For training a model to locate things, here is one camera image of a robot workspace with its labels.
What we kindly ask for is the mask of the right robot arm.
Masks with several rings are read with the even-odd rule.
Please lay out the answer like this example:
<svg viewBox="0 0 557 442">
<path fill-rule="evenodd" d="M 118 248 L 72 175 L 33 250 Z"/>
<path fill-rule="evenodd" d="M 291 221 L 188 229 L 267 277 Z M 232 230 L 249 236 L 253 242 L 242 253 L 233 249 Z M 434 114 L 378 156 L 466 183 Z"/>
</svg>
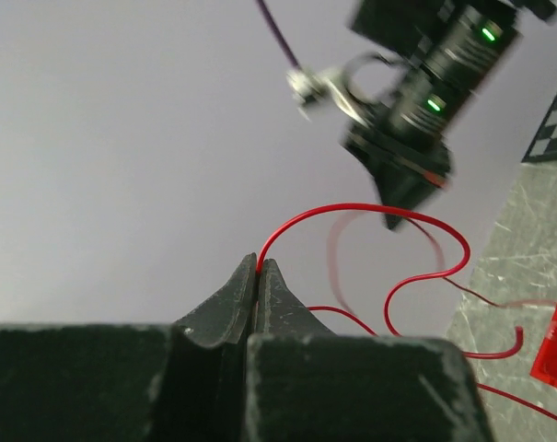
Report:
<svg viewBox="0 0 557 442">
<path fill-rule="evenodd" d="M 517 15 L 527 9 L 548 22 L 552 1 L 363 1 L 351 30 L 397 54 L 368 53 L 342 70 L 343 89 L 359 117 L 343 140 L 372 177 L 381 204 L 413 210 L 442 189 L 452 171 L 447 127 L 516 40 Z M 370 61 L 403 68 L 382 98 L 352 89 Z"/>
</svg>

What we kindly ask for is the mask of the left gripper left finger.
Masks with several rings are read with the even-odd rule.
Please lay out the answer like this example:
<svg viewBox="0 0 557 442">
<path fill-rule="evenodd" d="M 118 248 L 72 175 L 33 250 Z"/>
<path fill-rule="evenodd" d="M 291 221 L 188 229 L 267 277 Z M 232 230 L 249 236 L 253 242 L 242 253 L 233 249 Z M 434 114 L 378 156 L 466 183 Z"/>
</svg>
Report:
<svg viewBox="0 0 557 442">
<path fill-rule="evenodd" d="M 227 282 L 176 322 L 174 418 L 188 441 L 238 441 L 257 276 L 254 253 Z"/>
</svg>

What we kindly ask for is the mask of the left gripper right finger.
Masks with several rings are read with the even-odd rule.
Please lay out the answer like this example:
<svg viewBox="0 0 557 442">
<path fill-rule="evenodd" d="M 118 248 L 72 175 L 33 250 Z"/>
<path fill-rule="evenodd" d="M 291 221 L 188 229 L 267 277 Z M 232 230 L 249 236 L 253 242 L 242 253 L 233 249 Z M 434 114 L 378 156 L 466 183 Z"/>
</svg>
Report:
<svg viewBox="0 0 557 442">
<path fill-rule="evenodd" d="M 289 289 L 276 260 L 263 263 L 253 344 L 280 341 L 333 341 L 336 334 L 318 320 Z"/>
</svg>

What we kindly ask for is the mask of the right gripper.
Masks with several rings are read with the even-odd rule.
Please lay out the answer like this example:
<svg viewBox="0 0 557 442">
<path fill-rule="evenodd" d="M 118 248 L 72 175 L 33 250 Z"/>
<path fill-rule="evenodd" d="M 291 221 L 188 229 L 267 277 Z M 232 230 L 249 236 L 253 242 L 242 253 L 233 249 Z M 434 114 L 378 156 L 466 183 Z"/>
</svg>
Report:
<svg viewBox="0 0 557 442">
<path fill-rule="evenodd" d="M 404 143 L 352 124 L 342 147 L 367 170 L 382 205 L 412 211 L 444 188 L 452 172 L 452 157 L 444 142 Z"/>
</svg>

